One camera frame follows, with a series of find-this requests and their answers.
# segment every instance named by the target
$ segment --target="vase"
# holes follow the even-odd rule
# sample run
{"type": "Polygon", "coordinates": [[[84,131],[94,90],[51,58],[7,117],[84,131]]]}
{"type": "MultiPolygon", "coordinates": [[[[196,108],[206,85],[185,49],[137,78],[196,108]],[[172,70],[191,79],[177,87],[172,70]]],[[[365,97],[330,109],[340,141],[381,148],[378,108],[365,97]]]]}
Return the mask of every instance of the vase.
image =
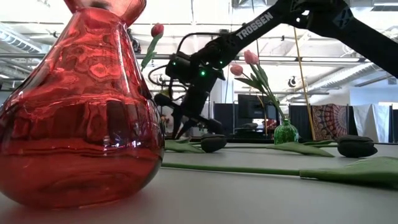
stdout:
{"type": "Polygon", "coordinates": [[[0,191],[10,199],[90,207],[133,195],[157,173],[164,132],[126,31],[145,5],[113,2],[138,8],[127,21],[112,7],[71,10],[54,46],[4,102],[0,191]]]}
{"type": "Polygon", "coordinates": [[[282,144],[287,142],[298,142],[299,132],[288,119],[284,119],[283,123],[275,128],[274,144],[282,144]]]}

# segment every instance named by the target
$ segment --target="pink tulip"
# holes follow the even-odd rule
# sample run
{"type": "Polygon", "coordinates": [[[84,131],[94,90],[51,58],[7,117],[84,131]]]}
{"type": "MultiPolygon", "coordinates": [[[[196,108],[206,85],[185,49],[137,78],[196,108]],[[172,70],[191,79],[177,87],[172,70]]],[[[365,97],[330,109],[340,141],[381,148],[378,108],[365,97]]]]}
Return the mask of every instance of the pink tulip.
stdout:
{"type": "Polygon", "coordinates": [[[255,65],[259,63],[259,57],[256,54],[252,53],[250,50],[245,51],[243,53],[243,56],[244,56],[244,61],[247,64],[255,65]]]}
{"type": "Polygon", "coordinates": [[[150,34],[152,37],[156,37],[157,35],[163,35],[163,31],[164,31],[163,24],[156,23],[150,30],[150,34]]]}
{"type": "Polygon", "coordinates": [[[236,76],[241,76],[243,74],[243,67],[240,65],[232,65],[229,70],[236,76]]]}

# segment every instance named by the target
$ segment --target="desk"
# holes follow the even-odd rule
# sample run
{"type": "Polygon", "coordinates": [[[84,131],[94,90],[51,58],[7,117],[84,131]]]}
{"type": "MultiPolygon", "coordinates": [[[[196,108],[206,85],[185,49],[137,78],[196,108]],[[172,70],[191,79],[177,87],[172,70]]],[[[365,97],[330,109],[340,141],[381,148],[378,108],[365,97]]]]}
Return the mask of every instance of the desk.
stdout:
{"type": "MultiPolygon", "coordinates": [[[[376,147],[375,156],[398,157],[398,146],[376,147]]],[[[299,169],[341,167],[357,160],[341,157],[333,148],[325,150],[336,157],[224,149],[214,154],[166,153],[165,161],[299,169]]],[[[395,224],[397,209],[398,191],[394,190],[176,169],[161,169],[134,197],[83,210],[29,210],[0,195],[2,224],[395,224]]]]}

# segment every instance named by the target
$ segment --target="robotic arm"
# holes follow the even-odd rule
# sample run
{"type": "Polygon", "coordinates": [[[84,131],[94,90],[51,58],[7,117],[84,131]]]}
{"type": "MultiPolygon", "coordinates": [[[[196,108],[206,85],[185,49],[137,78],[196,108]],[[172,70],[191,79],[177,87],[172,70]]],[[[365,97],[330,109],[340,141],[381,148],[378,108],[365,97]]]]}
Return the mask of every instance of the robotic arm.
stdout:
{"type": "Polygon", "coordinates": [[[398,66],[394,63],[398,44],[357,20],[344,0],[279,0],[237,31],[221,35],[191,56],[182,52],[172,55],[166,75],[190,85],[181,105],[164,95],[155,96],[159,106],[174,109],[173,138],[179,138],[199,122],[204,123],[209,132],[222,134],[218,121],[200,116],[217,78],[225,80],[222,68],[243,48],[281,23],[338,39],[398,78],[398,66]],[[178,132],[182,116],[190,119],[178,132]]]}

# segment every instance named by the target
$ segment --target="green glass vase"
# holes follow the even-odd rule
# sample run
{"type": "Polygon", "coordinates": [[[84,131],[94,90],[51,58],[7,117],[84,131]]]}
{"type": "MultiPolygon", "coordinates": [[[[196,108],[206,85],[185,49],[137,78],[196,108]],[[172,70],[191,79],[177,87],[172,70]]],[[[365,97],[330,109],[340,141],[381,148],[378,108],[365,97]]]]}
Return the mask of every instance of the green glass vase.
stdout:
{"type": "Polygon", "coordinates": [[[290,123],[289,119],[284,119],[283,123],[275,128],[274,144],[298,141],[299,132],[297,128],[290,123]]]}

